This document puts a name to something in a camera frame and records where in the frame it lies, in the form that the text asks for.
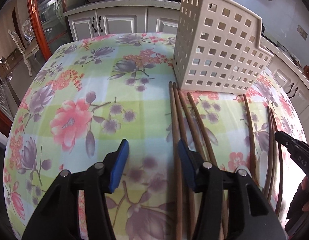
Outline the person's hand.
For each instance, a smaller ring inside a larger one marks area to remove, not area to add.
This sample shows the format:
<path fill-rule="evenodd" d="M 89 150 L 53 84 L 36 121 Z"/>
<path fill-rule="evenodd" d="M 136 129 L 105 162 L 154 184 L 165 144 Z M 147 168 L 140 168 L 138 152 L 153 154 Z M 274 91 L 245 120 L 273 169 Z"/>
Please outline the person's hand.
<path fill-rule="evenodd" d="M 309 176 L 299 184 L 290 204 L 285 231 L 288 239 L 309 239 Z"/>

